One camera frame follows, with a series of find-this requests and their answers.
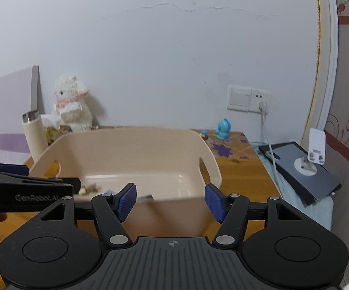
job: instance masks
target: light switch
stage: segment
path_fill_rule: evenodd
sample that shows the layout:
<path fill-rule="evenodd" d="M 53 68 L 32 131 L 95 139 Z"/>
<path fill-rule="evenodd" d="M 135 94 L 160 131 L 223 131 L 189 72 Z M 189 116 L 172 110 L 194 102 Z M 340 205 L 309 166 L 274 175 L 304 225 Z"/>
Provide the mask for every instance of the light switch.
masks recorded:
<path fill-rule="evenodd" d="M 231 85 L 228 88 L 227 109 L 248 111 L 251 104 L 251 88 Z"/>
<path fill-rule="evenodd" d="M 251 102 L 250 94 L 243 94 L 237 92 L 231 92 L 231 101 L 230 105 L 238 107 L 248 107 Z"/>

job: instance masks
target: blue gripper pad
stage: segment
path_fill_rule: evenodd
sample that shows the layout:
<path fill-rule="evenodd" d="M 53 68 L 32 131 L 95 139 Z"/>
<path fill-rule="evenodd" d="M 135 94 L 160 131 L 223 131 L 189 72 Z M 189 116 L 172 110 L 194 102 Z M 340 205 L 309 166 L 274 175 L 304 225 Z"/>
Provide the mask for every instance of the blue gripper pad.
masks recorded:
<path fill-rule="evenodd" d="M 2 163 L 0 165 L 0 172 L 19 174 L 19 175 L 29 175 L 29 168 L 26 165 L 8 165 Z"/>
<path fill-rule="evenodd" d="M 133 184 L 130 189 L 120 197 L 118 209 L 115 212 L 118 220 L 124 222 L 137 201 L 137 187 Z"/>
<path fill-rule="evenodd" d="M 221 198 L 209 186 L 205 186 L 205 202 L 217 222 L 222 223 L 227 215 Z"/>

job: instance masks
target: white cable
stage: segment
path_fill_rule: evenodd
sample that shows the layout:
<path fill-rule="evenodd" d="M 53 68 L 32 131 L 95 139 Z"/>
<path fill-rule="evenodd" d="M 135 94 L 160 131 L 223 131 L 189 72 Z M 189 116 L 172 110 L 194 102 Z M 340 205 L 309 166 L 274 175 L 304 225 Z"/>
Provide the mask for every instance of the white cable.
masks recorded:
<path fill-rule="evenodd" d="M 267 112 L 267 108 L 268 108 L 268 106 L 267 106 L 267 103 L 265 101 L 261 101 L 259 103 L 259 109 L 260 109 L 260 111 L 262 113 L 263 130 L 264 130 L 264 134 L 265 134 L 266 139 L 267 139 L 268 148 L 270 149 L 272 165 L 274 166 L 275 183 L 276 183 L 276 186 L 279 187 L 278 172 L 276 170 L 276 163 L 275 163 L 274 152 L 272 151 L 272 147 L 271 147 L 270 141 L 268 140 L 267 130 L 266 130 L 266 112 Z"/>

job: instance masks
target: metal pivot screw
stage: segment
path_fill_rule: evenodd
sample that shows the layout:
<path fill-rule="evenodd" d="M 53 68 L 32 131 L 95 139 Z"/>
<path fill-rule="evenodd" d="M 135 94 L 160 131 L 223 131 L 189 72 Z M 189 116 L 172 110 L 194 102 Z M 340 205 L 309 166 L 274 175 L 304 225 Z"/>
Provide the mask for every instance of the metal pivot screw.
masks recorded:
<path fill-rule="evenodd" d="M 120 244 L 125 244 L 127 241 L 129 241 L 129 238 L 125 235 L 117 234 L 117 235 L 113 235 L 109 239 L 109 241 L 110 241 L 110 243 L 120 245 Z"/>
<path fill-rule="evenodd" d="M 230 235 L 219 235 L 216 238 L 216 242 L 221 245 L 229 245 L 235 242 L 235 238 Z"/>

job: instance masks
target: blue toy figure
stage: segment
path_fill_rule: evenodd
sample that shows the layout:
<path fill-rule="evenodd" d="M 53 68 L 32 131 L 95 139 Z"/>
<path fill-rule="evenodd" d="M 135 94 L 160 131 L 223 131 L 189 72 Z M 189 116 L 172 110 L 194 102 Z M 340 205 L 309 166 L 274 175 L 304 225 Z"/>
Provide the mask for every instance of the blue toy figure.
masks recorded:
<path fill-rule="evenodd" d="M 231 130 L 231 124 L 227 119 L 221 120 L 217 128 L 215 128 L 216 137 L 218 139 L 227 139 L 229 137 L 229 131 Z"/>

